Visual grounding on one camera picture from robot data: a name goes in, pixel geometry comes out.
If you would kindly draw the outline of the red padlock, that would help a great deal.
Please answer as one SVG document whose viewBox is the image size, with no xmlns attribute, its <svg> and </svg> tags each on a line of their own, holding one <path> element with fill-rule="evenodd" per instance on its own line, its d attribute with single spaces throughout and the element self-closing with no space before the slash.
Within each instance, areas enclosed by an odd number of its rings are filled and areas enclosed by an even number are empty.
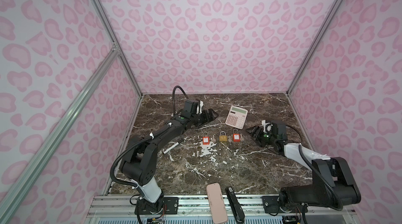
<svg viewBox="0 0 402 224">
<path fill-rule="evenodd" d="M 233 130 L 232 141 L 233 142 L 243 142 L 244 141 L 244 137 L 243 137 L 243 135 L 242 135 L 242 133 L 240 132 L 239 129 L 235 128 Z"/>
<path fill-rule="evenodd" d="M 209 137 L 203 137 L 202 138 L 202 143 L 203 143 L 203 145 L 208 145 L 208 144 L 210 144 L 210 138 Z"/>
</svg>

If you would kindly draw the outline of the brass padlock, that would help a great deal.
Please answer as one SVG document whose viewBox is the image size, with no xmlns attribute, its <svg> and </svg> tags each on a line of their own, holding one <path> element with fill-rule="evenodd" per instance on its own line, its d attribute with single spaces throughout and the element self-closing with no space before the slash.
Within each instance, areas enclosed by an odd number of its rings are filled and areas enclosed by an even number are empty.
<svg viewBox="0 0 402 224">
<path fill-rule="evenodd" d="M 227 142 L 228 141 L 228 136 L 224 131 L 221 131 L 219 134 L 219 141 L 220 142 Z"/>
</svg>

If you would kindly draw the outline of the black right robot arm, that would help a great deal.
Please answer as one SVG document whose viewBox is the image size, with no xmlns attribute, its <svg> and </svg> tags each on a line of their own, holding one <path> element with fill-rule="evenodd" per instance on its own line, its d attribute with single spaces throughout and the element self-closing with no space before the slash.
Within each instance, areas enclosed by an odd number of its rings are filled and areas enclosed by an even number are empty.
<svg viewBox="0 0 402 224">
<path fill-rule="evenodd" d="M 345 206 L 361 202 L 362 195 L 344 158 L 330 157 L 289 140 L 289 126 L 281 121 L 262 121 L 246 132 L 261 147 L 271 146 L 275 154 L 288 158 L 312 172 L 312 183 L 283 187 L 278 194 L 278 206 L 292 209 L 298 205 L 325 207 L 342 211 Z"/>
</svg>

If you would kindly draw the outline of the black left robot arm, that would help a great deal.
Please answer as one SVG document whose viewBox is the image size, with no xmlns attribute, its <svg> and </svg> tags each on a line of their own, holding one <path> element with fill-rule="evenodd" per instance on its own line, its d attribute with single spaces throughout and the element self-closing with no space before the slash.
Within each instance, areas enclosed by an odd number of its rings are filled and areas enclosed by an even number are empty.
<svg viewBox="0 0 402 224">
<path fill-rule="evenodd" d="M 155 179 L 158 152 L 187 130 L 200 128 L 218 117 L 219 114 L 213 109 L 204 109 L 201 100 L 187 99 L 184 108 L 174 114 L 162 128 L 146 137 L 129 140 L 130 146 L 114 161 L 110 177 L 116 184 L 134 187 L 139 192 L 136 213 L 159 214 L 164 208 L 164 193 Z"/>
</svg>

